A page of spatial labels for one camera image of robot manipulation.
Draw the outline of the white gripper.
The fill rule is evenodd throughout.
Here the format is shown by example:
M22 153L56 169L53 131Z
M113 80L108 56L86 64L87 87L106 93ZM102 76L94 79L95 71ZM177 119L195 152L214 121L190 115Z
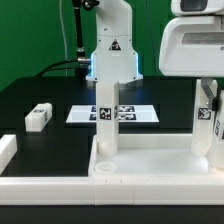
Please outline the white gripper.
M171 0L171 11L175 18L163 31L159 69L165 76L203 77L208 109L217 112L212 78L224 78L224 0Z

